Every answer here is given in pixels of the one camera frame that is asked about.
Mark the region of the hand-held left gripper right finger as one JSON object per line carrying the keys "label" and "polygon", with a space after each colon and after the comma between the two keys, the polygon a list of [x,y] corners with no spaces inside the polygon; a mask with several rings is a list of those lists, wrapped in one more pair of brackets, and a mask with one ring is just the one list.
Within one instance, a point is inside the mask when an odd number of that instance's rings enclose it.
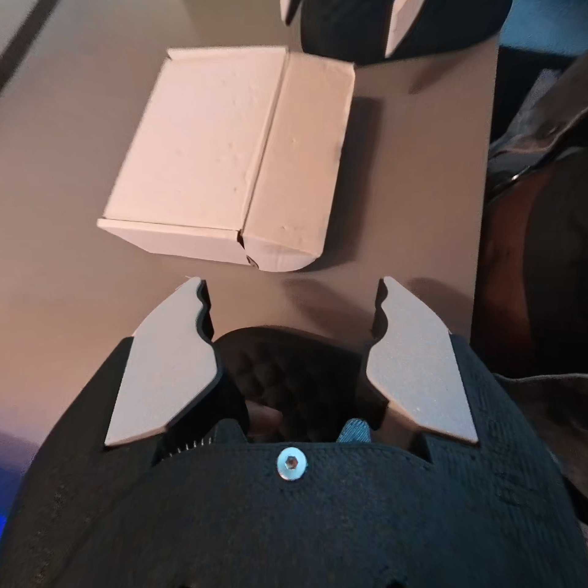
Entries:
{"label": "hand-held left gripper right finger", "polygon": [[378,285],[374,342],[364,361],[374,394],[371,426],[386,442],[409,445],[429,433],[466,445],[479,437],[451,332],[423,301],[390,276]]}

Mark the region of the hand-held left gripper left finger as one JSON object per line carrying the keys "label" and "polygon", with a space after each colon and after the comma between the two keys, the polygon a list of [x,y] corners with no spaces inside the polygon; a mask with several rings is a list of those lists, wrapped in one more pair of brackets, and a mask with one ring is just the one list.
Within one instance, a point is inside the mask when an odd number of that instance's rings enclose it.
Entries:
{"label": "hand-held left gripper left finger", "polygon": [[167,433],[218,386],[206,281],[192,277],[137,327],[105,435],[119,447]]}

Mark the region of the white cardboard box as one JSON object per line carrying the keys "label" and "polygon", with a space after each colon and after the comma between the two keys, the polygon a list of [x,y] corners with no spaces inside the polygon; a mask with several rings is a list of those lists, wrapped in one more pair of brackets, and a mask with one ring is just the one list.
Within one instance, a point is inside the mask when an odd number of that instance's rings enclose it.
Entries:
{"label": "white cardboard box", "polygon": [[98,227],[152,254],[312,264],[355,80],[351,63],[286,47],[169,49]]}

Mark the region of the person's dark jacket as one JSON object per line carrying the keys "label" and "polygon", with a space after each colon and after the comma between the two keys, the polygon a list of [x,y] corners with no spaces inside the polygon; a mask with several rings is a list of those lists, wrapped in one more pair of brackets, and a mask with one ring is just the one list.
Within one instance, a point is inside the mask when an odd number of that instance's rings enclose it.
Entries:
{"label": "person's dark jacket", "polygon": [[471,342],[587,528],[587,53],[499,56]]}

